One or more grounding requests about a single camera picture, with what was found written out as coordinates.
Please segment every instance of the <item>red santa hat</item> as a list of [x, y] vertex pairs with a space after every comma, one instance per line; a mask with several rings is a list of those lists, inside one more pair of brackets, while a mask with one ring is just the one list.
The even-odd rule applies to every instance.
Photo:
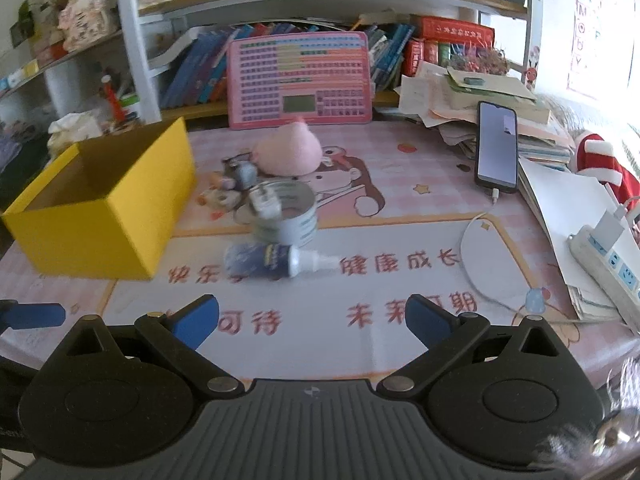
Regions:
[[[623, 167], [613, 154], [613, 145], [598, 134], [585, 133], [576, 139], [575, 173], [594, 176], [601, 184], [609, 184], [620, 203], [632, 196], [640, 195], [640, 182], [635, 175]], [[631, 211], [638, 201], [631, 202]]]

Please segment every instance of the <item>tape roll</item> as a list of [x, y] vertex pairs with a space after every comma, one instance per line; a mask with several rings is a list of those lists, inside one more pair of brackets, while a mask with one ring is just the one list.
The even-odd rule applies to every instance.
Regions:
[[254, 236], [263, 242], [302, 247], [318, 230], [316, 194], [308, 184], [295, 180], [275, 180], [264, 187], [273, 189], [282, 204], [282, 218], [253, 216]]

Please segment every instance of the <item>phone screen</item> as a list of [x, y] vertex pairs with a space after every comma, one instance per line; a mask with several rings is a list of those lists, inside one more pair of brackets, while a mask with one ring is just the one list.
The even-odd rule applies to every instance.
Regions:
[[518, 178], [516, 113], [510, 108], [481, 102], [478, 115], [478, 180], [515, 190]]

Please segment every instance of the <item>power strip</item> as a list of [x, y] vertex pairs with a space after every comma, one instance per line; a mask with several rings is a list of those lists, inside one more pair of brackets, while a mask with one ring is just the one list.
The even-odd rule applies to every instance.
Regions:
[[640, 281], [615, 250], [607, 251], [593, 238], [593, 227], [584, 225], [568, 238], [569, 250], [618, 309], [633, 330], [640, 329]]

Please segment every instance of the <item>open cardboard box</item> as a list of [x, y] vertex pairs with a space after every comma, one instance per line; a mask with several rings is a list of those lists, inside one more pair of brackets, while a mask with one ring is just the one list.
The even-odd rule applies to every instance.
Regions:
[[195, 182], [184, 120], [84, 140], [2, 215], [44, 274], [151, 278]]

